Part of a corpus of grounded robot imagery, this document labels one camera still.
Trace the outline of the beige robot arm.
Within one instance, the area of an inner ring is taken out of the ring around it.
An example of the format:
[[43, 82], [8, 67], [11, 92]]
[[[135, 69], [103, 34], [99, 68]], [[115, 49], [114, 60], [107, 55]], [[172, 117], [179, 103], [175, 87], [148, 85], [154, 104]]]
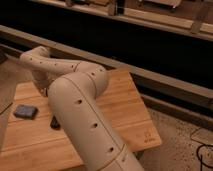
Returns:
[[96, 103], [109, 83], [102, 65], [54, 59], [42, 46], [22, 53], [20, 61], [47, 91], [50, 109], [87, 171], [144, 171]]

